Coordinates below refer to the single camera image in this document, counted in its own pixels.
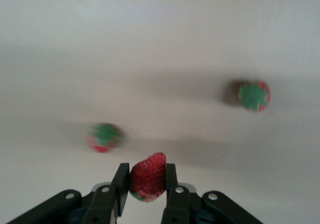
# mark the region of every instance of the strawberry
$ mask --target strawberry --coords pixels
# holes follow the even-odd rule
[[[117,126],[112,124],[97,124],[93,129],[91,135],[86,137],[86,141],[97,152],[112,150],[124,135]]]
[[[159,152],[136,164],[130,173],[130,193],[138,200],[149,202],[165,191],[166,156]]]
[[[271,98],[270,88],[265,81],[241,85],[238,96],[243,107],[254,111],[264,110]]]

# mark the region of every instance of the white surface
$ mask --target white surface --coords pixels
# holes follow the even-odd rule
[[[163,151],[265,224],[320,219],[320,0],[0,0],[0,222]],[[263,78],[263,113],[224,100]],[[93,122],[127,140],[109,154]],[[160,223],[165,197],[119,223]]]

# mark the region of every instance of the black metal bracket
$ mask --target black metal bracket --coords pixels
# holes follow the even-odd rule
[[[81,197],[65,190],[8,224],[113,224],[122,215],[130,182],[129,163],[120,164],[111,184]]]
[[[167,204],[161,224],[262,224],[258,219],[219,191],[202,197],[179,185],[176,166],[166,165]]]

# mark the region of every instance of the metal screw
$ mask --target metal screw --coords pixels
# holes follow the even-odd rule
[[[218,199],[218,196],[217,196],[216,194],[214,194],[214,193],[210,193],[210,194],[208,195],[208,198],[209,198],[210,200],[217,200],[217,199]]]
[[[176,193],[182,193],[183,192],[183,188],[182,187],[177,187],[176,188]]]
[[[69,194],[67,194],[66,195],[66,199],[72,199],[72,198],[74,198],[74,196],[75,196],[75,194],[73,194],[73,193],[69,193]]]
[[[102,192],[108,192],[109,190],[110,190],[110,188],[107,186],[101,189]]]

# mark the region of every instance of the green calyx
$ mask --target green calyx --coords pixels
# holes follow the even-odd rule
[[[114,125],[99,124],[93,129],[95,132],[92,135],[104,142],[113,141],[114,139],[122,137],[122,134]]]
[[[241,86],[239,98],[243,107],[251,110],[259,110],[260,105],[267,105],[268,92],[260,88],[258,82]]]
[[[143,198],[143,197],[139,196],[138,193],[133,192],[133,191],[131,191],[131,190],[130,190],[130,194],[131,194],[135,199],[138,199],[139,201],[145,202],[145,200],[146,200],[146,198]]]

